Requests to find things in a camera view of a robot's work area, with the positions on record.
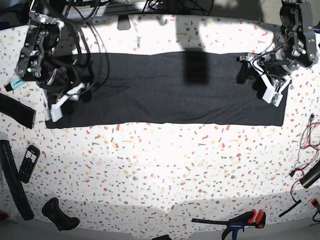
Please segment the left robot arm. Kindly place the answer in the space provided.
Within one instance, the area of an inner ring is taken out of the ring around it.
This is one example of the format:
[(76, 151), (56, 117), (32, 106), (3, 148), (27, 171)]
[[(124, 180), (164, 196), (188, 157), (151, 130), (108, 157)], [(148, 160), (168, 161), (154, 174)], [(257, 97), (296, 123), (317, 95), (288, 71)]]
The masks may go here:
[(250, 79), (262, 82), (262, 100), (275, 107), (280, 105), (283, 91), (291, 83), (291, 73), (299, 68), (309, 69), (318, 61), (311, 4), (305, 0), (284, 0), (280, 19), (278, 46), (241, 55), (238, 60), (242, 67), (237, 75), (239, 84)]

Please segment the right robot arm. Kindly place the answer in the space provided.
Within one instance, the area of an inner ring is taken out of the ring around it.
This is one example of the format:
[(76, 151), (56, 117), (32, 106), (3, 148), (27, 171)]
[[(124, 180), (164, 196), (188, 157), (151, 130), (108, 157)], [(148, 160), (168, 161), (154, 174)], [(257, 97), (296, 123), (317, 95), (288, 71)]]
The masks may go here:
[[(68, 9), (75, 8), (74, 0), (34, 0), (30, 4), (30, 20), (23, 48), (15, 68), (22, 82), (36, 82), (44, 90), (46, 119), (57, 122), (63, 117), (62, 106), (67, 101), (77, 101), (91, 90), (98, 90), (105, 81), (81, 80), (80, 68), (89, 68), (91, 53), (82, 61), (82, 50), (75, 27), (89, 24), (98, 8), (99, 0), (92, 0), (88, 16), (68, 18)], [(70, 62), (53, 57), (54, 48), (61, 38), (61, 28), (71, 34), (77, 55)]]

